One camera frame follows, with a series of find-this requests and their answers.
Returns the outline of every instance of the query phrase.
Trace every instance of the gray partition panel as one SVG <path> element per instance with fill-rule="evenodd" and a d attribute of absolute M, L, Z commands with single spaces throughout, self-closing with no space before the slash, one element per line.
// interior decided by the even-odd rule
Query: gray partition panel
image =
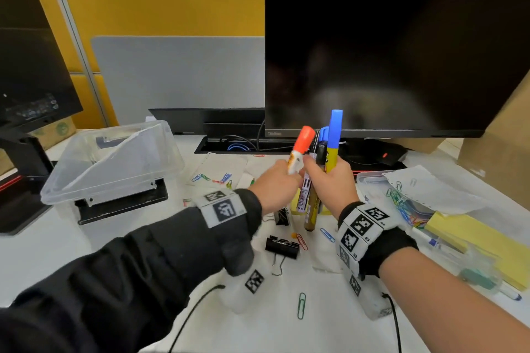
<path fill-rule="evenodd" d="M 121 125 L 152 108 L 262 108 L 263 37 L 98 36 L 92 49 Z"/>

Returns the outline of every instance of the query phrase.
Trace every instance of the blue marker cap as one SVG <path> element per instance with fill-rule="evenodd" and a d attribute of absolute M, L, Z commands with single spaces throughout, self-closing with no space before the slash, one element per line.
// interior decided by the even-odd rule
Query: blue marker cap
<path fill-rule="evenodd" d="M 330 130 L 328 136 L 328 148 L 338 148 L 340 141 L 340 131 L 342 129 L 342 110 L 333 109 L 331 111 Z"/>
<path fill-rule="evenodd" d="M 328 140 L 329 131 L 330 131 L 329 126 L 322 127 L 322 128 L 320 129 L 320 133 L 319 133 L 319 142 L 321 142 L 321 141 L 327 141 L 327 140 Z"/>

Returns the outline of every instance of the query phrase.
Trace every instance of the hand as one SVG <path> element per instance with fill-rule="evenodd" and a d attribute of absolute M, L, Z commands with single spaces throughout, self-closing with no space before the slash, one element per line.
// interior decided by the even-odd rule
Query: hand
<path fill-rule="evenodd" d="M 270 214 L 290 204 L 301 187 L 304 173 L 287 174 L 287 161 L 279 159 L 248 189 L 261 202 L 263 215 Z"/>
<path fill-rule="evenodd" d="M 348 204 L 359 201 L 350 164 L 343 161 L 340 156 L 337 157 L 336 166 L 329 173 L 323 172 L 308 155 L 304 156 L 304 167 L 320 201 L 336 219 L 339 219 L 340 213 Z"/>

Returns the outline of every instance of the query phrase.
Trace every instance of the sticky note pad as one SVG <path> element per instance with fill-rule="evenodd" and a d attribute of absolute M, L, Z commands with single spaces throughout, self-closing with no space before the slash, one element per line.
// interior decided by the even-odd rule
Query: sticky note pad
<path fill-rule="evenodd" d="M 425 225 L 425 229 L 440 236 L 461 251 L 465 250 L 466 247 L 451 235 L 499 256 L 501 259 L 497 263 L 497 269 L 502 273 L 503 279 L 521 291 L 528 288 L 530 283 L 530 249 L 527 246 L 469 215 L 443 216 L 436 212 Z"/>

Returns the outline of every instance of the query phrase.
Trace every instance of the cardboard box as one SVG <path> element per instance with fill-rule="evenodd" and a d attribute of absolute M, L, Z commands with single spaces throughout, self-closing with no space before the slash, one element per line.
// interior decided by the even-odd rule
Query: cardboard box
<path fill-rule="evenodd" d="M 44 149 L 50 149 L 55 144 L 75 134 L 75 131 L 74 122 L 72 122 L 71 117 L 67 117 L 66 119 L 50 123 L 30 134 L 39 139 Z M 11 163 L 5 151 L 0 149 L 0 175 L 11 169 L 13 169 L 13 163 Z"/>
<path fill-rule="evenodd" d="M 466 138 L 458 164 L 530 209 L 530 74 L 481 138 Z"/>

